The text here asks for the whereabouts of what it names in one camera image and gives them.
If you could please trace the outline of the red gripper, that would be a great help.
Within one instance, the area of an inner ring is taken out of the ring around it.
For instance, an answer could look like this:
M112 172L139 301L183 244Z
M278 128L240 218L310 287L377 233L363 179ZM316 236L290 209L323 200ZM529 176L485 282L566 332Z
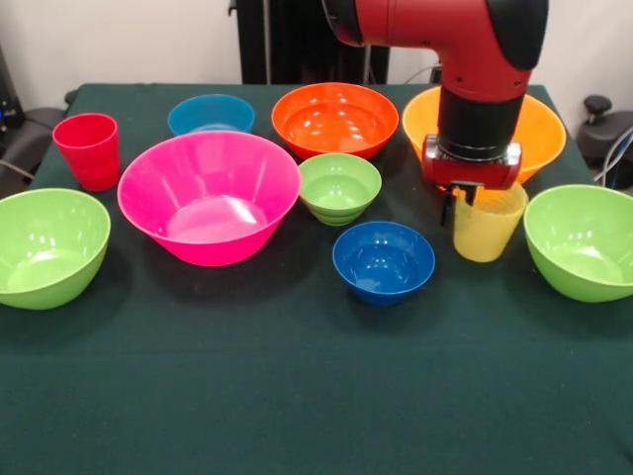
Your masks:
M439 149L426 148L421 154L421 170L426 181L449 186L454 183L473 184L463 186L464 201L475 204L479 187L492 190L508 189L520 170L520 153L510 153L502 160L483 162L461 160L443 154ZM441 226L447 227L454 207L453 188L448 187L442 201Z

